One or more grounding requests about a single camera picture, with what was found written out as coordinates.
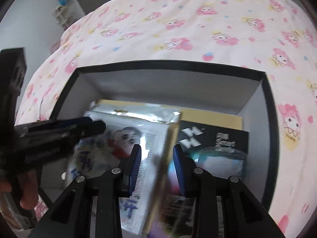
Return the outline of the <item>person's left hand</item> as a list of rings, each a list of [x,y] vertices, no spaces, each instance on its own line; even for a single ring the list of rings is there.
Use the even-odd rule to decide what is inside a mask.
[[[17,178],[22,192],[20,206],[26,210],[34,209],[38,204],[36,171],[31,170],[27,173],[22,173]]]

